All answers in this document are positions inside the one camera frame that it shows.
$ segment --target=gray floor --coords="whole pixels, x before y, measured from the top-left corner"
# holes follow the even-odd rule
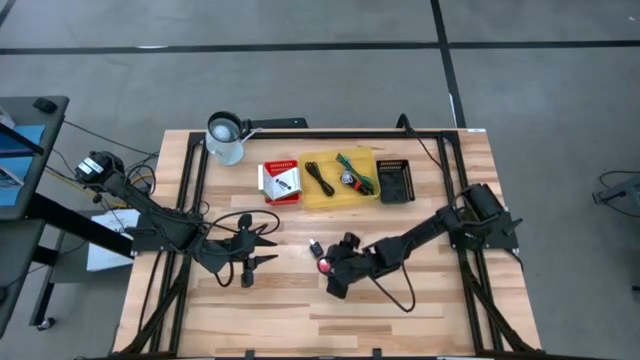
[[[640,39],[633,0],[441,3],[450,41]],[[347,40],[434,41],[429,2],[18,0],[0,29],[0,47]],[[638,169],[640,48],[452,56],[467,123],[488,129],[506,201],[525,219],[521,255],[544,348],[637,358],[640,304],[630,285],[640,283],[640,223],[593,205],[590,193],[600,173]],[[148,151],[165,129],[202,128],[221,109],[304,116],[312,127],[390,126],[400,112],[415,126],[453,125],[437,50],[0,56],[0,96],[41,94],[69,96],[69,120]],[[69,127],[56,148],[72,163],[93,149],[141,157]],[[56,156],[50,165],[63,168]],[[92,208],[50,177],[40,192]],[[106,354],[126,272],[56,288],[49,315],[59,324],[43,333],[26,326],[43,274],[31,275],[0,358]]]

